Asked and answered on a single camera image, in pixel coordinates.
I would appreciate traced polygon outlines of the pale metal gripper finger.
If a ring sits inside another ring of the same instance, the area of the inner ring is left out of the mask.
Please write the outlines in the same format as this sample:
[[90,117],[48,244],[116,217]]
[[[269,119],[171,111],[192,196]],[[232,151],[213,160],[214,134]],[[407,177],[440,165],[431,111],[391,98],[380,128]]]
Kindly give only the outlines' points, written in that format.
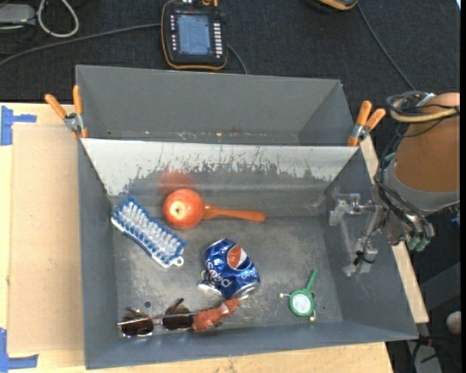
[[352,248],[350,262],[342,268],[346,277],[370,273],[377,258],[377,249],[366,239],[358,239]]
[[329,212],[329,225],[338,225],[343,217],[362,213],[359,193],[338,193],[332,197],[333,209]]

